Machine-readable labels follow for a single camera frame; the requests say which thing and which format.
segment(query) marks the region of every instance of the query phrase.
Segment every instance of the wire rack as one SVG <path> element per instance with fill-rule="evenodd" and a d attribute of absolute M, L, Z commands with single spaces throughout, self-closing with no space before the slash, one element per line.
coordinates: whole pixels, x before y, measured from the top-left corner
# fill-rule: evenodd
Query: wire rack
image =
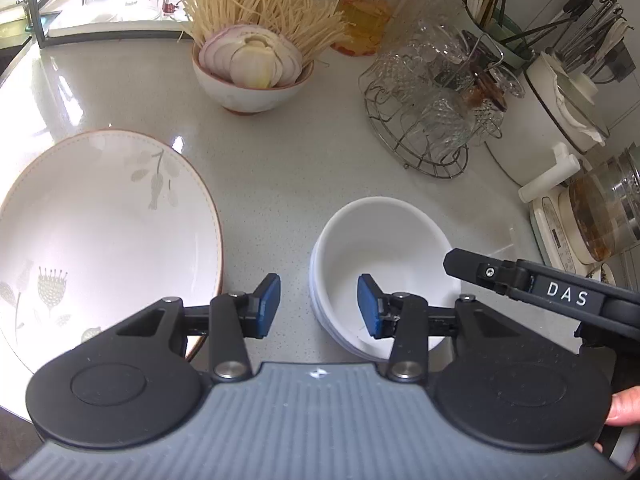
<path fill-rule="evenodd" d="M 471 50 L 469 59 L 475 52 L 481 38 Z M 502 59 L 493 64 L 497 66 Z M 400 103 L 393 92 L 389 92 L 376 79 L 369 82 L 363 90 L 364 104 L 367 116 L 373 129 L 382 143 L 402 162 L 405 168 L 413 168 L 423 174 L 439 179 L 452 179 L 464 173 L 468 165 L 468 144 L 455 150 L 441 160 L 433 160 L 431 157 L 431 141 L 429 132 L 425 129 L 423 140 L 425 146 L 414 146 L 408 139 L 408 132 L 412 128 L 420 127 L 418 118 L 411 114 L 411 108 L 407 109 Z M 470 141 L 472 144 L 482 144 L 489 136 L 500 139 L 502 132 L 502 113 L 490 102 L 484 102 L 483 106 L 474 110 L 475 125 Z"/>

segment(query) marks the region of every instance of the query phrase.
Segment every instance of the dish rack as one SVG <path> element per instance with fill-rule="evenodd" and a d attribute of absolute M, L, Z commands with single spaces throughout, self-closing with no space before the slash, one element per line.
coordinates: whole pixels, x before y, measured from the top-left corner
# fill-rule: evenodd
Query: dish rack
<path fill-rule="evenodd" d="M 484 36 L 490 38 L 487 34 L 483 34 L 478 38 L 466 60 L 461 63 L 448 81 L 443 83 L 443 87 L 447 86 L 454 77 L 468 68 L 468 64 L 478 50 Z M 416 61 L 416 59 L 407 54 L 404 54 L 403 57 L 408 62 Z M 498 62 L 487 66 L 484 71 L 487 72 L 489 69 L 500 65 L 503 60 L 504 55 L 500 57 Z M 416 150 L 415 146 L 408 142 L 407 139 L 409 130 L 415 128 L 418 123 L 417 117 L 412 115 L 412 107 L 403 105 L 399 99 L 398 92 L 387 88 L 378 78 L 367 82 L 367 77 L 372 74 L 374 67 L 380 61 L 381 59 L 378 58 L 369 69 L 362 73 L 359 79 L 360 89 L 364 94 L 366 113 L 375 133 L 380 141 L 402 162 L 405 169 L 413 168 L 433 178 L 452 179 L 466 170 L 470 142 L 480 145 L 489 136 L 497 139 L 502 137 L 500 125 L 503 113 L 495 108 L 491 102 L 485 100 L 481 107 L 473 110 L 475 125 L 469 141 L 453 153 L 444 156 L 440 160 L 433 160 L 430 136 L 426 130 L 424 131 L 426 147 Z"/>

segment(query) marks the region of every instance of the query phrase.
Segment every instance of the floral pattern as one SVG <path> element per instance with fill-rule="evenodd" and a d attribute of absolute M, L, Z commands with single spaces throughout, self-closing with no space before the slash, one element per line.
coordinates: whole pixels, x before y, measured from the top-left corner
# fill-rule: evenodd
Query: floral pattern
<path fill-rule="evenodd" d="M 0 282 L 0 298 L 4 300 L 14 308 L 14 338 L 15 344 L 18 345 L 18 330 L 24 327 L 24 322 L 18 323 L 18 311 L 20 309 L 20 297 L 27 291 L 30 282 L 31 267 L 33 262 L 28 260 L 25 266 L 16 280 L 15 292 L 6 282 Z M 66 277 L 67 273 L 62 270 L 46 268 L 42 270 L 38 267 L 38 296 L 49 311 L 49 322 L 54 326 L 61 328 L 65 326 L 71 319 L 71 314 L 62 314 L 61 316 L 53 316 L 52 312 L 64 298 L 66 291 Z M 33 319 L 38 325 L 42 325 L 44 322 L 40 313 L 34 308 Z"/>
<path fill-rule="evenodd" d="M 169 202 L 169 205 L 171 205 L 171 207 L 177 207 L 178 195 L 175 192 L 175 186 L 172 189 L 171 180 L 172 178 L 176 179 L 180 171 L 178 170 L 178 167 L 176 166 L 176 164 L 171 160 L 171 158 L 169 158 L 168 156 L 164 156 L 164 150 L 161 150 L 160 152 L 157 152 L 157 153 L 142 152 L 135 158 L 134 161 L 138 165 L 144 166 L 149 164 L 154 158 L 158 160 L 156 163 L 155 173 L 153 173 L 153 170 L 150 170 L 149 168 L 144 168 L 144 167 L 138 168 L 133 173 L 131 173 L 131 181 L 139 182 L 143 180 L 149 173 L 152 173 L 151 180 L 150 180 L 151 181 L 151 200 L 149 202 L 149 209 L 152 209 L 152 210 L 158 209 L 158 199 L 160 198 L 160 193 L 162 191 L 162 188 L 164 187 L 164 180 L 165 180 L 164 174 L 160 172 L 160 167 L 162 164 L 162 168 L 164 169 L 164 171 L 168 176 L 167 177 L 167 181 L 168 181 L 167 200 Z"/>
<path fill-rule="evenodd" d="M 102 329 L 99 326 L 95 328 L 88 328 L 84 332 L 82 332 L 82 337 L 80 338 L 80 342 L 84 343 L 85 341 L 89 341 L 89 339 L 97 336 L 100 332 L 102 332 Z"/>

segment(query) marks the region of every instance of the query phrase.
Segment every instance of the metal screw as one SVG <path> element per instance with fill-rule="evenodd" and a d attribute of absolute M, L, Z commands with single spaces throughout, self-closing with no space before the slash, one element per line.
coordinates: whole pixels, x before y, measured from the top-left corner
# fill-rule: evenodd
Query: metal screw
<path fill-rule="evenodd" d="M 399 379 L 415 379 L 422 375 L 422 367 L 415 361 L 400 361 L 391 367 L 391 373 Z"/>
<path fill-rule="evenodd" d="M 246 366 L 238 361 L 224 361 L 213 369 L 223 379 L 237 379 L 246 373 Z"/>

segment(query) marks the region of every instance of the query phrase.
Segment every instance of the hand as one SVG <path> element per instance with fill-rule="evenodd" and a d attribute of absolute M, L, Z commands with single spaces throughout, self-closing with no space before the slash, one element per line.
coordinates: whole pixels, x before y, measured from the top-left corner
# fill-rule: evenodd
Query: hand
<path fill-rule="evenodd" d="M 640 386 L 634 386 L 628 390 L 623 390 L 613 394 L 611 398 L 611 408 L 605 424 L 608 426 L 631 426 L 640 424 Z M 595 447 L 602 452 L 602 446 L 598 443 Z M 638 463 L 638 450 L 629 460 L 626 470 L 630 471 Z"/>

